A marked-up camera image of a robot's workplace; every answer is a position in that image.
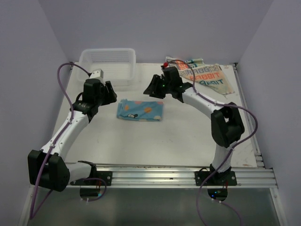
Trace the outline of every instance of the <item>red lettering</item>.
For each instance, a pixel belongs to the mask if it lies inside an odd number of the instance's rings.
[[[176,61],[176,63],[178,64],[180,70],[188,68],[188,66],[186,64],[183,64],[181,61]]]
[[[197,79],[202,79],[202,77],[201,77],[200,75],[197,75],[197,76],[196,76],[196,80],[197,80]]]

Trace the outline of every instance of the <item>wire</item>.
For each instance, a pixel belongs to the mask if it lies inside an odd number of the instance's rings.
[[[82,68],[81,66],[79,65],[76,65],[74,63],[65,63],[65,64],[62,64],[58,67],[57,69],[57,81],[58,81],[58,84],[63,92],[63,94],[65,95],[65,97],[67,98],[68,100],[68,103],[70,105],[70,109],[71,109],[71,117],[70,117],[70,121],[68,121],[66,123],[66,125],[62,128],[62,130],[57,134],[57,136],[55,137],[55,139],[53,140],[53,145],[50,146],[45,158],[44,158],[44,161],[41,165],[41,168],[39,170],[39,173],[38,173],[38,176],[37,176],[37,179],[36,179],[36,183],[34,185],[34,190],[33,190],[33,194],[32,194],[32,203],[31,203],[31,206],[30,206],[30,213],[29,213],[29,219],[33,219],[34,216],[37,214],[37,212],[39,211],[40,207],[42,206],[42,204],[45,202],[45,200],[49,197],[49,195],[52,193],[52,190],[50,190],[47,195],[45,196],[45,198],[43,199],[43,201],[40,203],[40,205],[38,206],[38,208],[34,211],[34,205],[35,205],[35,202],[36,202],[36,198],[37,198],[37,194],[38,194],[38,187],[39,187],[39,183],[40,183],[40,179],[41,179],[41,176],[42,176],[42,172],[43,172],[43,169],[45,167],[45,164],[50,156],[50,153],[53,149],[53,147],[55,146],[56,142],[58,141],[58,139],[60,138],[60,136],[64,133],[64,131],[68,128],[68,126],[71,124],[72,120],[73,120],[73,116],[74,116],[74,109],[73,109],[73,106],[72,106],[72,102],[68,96],[68,94],[66,93],[66,90],[65,88],[63,87],[62,85],[62,82],[61,82],[61,79],[60,79],[60,70],[62,67],[64,67],[65,65],[71,65],[71,66],[76,66],[78,68],[80,68],[81,70],[83,70],[85,73],[89,75],[91,75],[91,73],[87,72],[84,68]]]
[[[224,185],[222,186],[222,189],[224,189],[225,185],[226,185],[226,190],[228,191],[228,181],[227,181],[227,180],[226,180],[226,182],[224,183]]]
[[[201,168],[199,171],[201,172],[201,171],[203,171],[203,170],[206,170],[206,171],[208,171],[208,169],[207,169],[207,168]]]
[[[83,95],[83,92],[79,93],[76,97],[76,101],[79,101],[79,98],[81,97],[81,95]]]
[[[197,206],[198,216],[199,216],[199,218],[201,219],[201,221],[203,222],[203,224],[206,226],[207,223],[205,222],[205,220],[204,220],[204,218],[203,218],[203,216],[202,216],[202,214],[201,214],[201,212],[200,212],[200,210],[199,210],[199,202],[198,202],[198,200],[199,200],[199,196],[200,196],[200,193],[201,193],[201,189],[202,189],[202,187],[204,186],[204,184],[207,182],[207,180],[209,180],[211,177],[213,177],[214,174],[217,173],[218,170],[223,166],[223,164],[228,160],[228,158],[231,156],[231,154],[232,154],[234,148],[235,148],[236,146],[238,146],[239,144],[245,142],[246,140],[250,139],[250,138],[256,133],[256,131],[257,131],[257,129],[258,129],[258,120],[257,120],[256,116],[255,116],[251,111],[249,111],[248,109],[246,109],[246,108],[244,108],[244,107],[237,106],[237,105],[227,105],[227,104],[215,103],[214,101],[212,101],[212,100],[208,99],[207,97],[205,97],[204,95],[200,94],[200,93],[196,90],[196,88],[195,88],[196,76],[195,76],[195,74],[194,74],[194,71],[193,71],[192,67],[191,67],[188,63],[186,63],[186,62],[184,62],[184,61],[182,61],[182,60],[178,60],[178,59],[168,61],[167,63],[168,63],[168,64],[170,64],[170,63],[178,64],[176,61],[182,62],[183,64],[185,64],[185,65],[192,71],[192,74],[193,74],[192,88],[193,88],[193,91],[194,91],[199,97],[203,98],[204,100],[206,100],[207,102],[209,102],[209,103],[211,103],[211,104],[216,104],[217,106],[234,107],[234,108],[238,108],[238,109],[244,110],[245,112],[248,112],[248,113],[254,118],[254,121],[255,121],[255,128],[254,128],[254,131],[253,131],[249,136],[247,136],[246,138],[244,138],[244,139],[238,141],[236,144],[234,144],[234,145],[232,146],[232,148],[229,150],[229,153],[226,155],[225,159],[222,161],[222,163],[220,164],[220,166],[217,167],[217,168],[215,169],[215,171],[213,171],[213,172],[212,172],[212,173],[211,173],[211,174],[210,174],[210,175],[202,182],[202,184],[200,185],[200,187],[199,187],[199,189],[198,189],[198,194],[197,194],[197,199],[196,199],[196,206]],[[243,220],[242,220],[240,214],[239,214],[234,208],[232,208],[230,205],[225,204],[225,203],[224,203],[224,205],[230,207],[231,209],[233,209],[233,211],[235,211],[235,213],[236,213],[236,214],[238,215],[238,217],[239,217],[240,225],[243,225]]]
[[[93,201],[101,199],[104,196],[105,192],[107,191],[107,183],[103,179],[100,179],[100,178],[86,178],[86,179],[83,179],[83,180],[98,180],[99,182],[102,182],[104,184],[104,191],[101,195],[98,195],[98,197],[96,199],[88,199],[86,201],[93,202]]]

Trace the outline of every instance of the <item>metal frame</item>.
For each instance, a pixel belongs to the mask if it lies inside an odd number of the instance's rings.
[[[97,165],[98,171],[113,172],[110,188],[198,188],[194,172],[199,171],[200,168]],[[232,168],[232,170],[235,171],[238,185],[231,188],[277,188],[272,169]],[[210,188],[220,188],[220,186],[210,186]]]
[[[277,188],[270,188],[269,189],[271,192],[271,196],[274,202],[275,210],[278,216],[278,220],[280,225],[288,225],[287,218],[285,216],[284,208],[282,206],[280,197],[279,197],[279,192]]]

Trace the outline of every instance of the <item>black mounting bracket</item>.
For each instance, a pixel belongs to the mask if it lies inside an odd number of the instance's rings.
[[[82,199],[87,197],[97,197],[100,192],[100,188],[80,188],[79,195]]]
[[[210,171],[205,171],[203,169],[194,172],[196,186],[200,186],[201,183],[213,172],[212,169],[210,169]],[[231,168],[224,173],[215,173],[213,177],[206,181],[204,186],[224,186],[226,182],[228,183],[228,186],[237,185],[235,172],[231,171]]]
[[[111,186],[112,184],[112,171],[96,171],[96,173],[93,175],[95,178],[100,178],[105,181],[107,186]],[[97,180],[76,180],[70,183],[70,185],[73,186],[95,186],[98,185]]]

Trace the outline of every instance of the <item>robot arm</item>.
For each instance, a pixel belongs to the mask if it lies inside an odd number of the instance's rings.
[[[211,134],[216,142],[214,160],[210,165],[211,171],[214,171],[221,165],[231,147],[245,131],[237,108],[216,106],[200,98],[194,92],[191,83],[183,83],[175,67],[164,68],[161,76],[154,75],[144,94],[161,99],[166,94],[171,94],[173,98],[195,107],[211,119]],[[223,104],[206,95],[205,97],[215,103]],[[230,162],[231,156],[218,170],[218,173],[215,175],[216,178],[224,177],[230,172]]]
[[[53,141],[61,133],[62,128],[70,122],[71,112],[68,114],[61,128],[47,144],[39,151],[32,150],[29,153],[28,168],[30,183],[32,185],[36,183],[42,162],[51,146],[53,148],[42,172],[39,186],[60,192],[72,181],[97,177],[95,164],[86,161],[65,164],[64,160],[80,132],[91,122],[94,115],[98,113],[98,107],[116,101],[117,95],[112,88],[111,82],[103,82],[102,70],[94,71],[90,78],[85,81],[83,92],[79,94],[76,102],[72,105],[74,111],[71,124],[60,135],[56,144],[53,145]]]

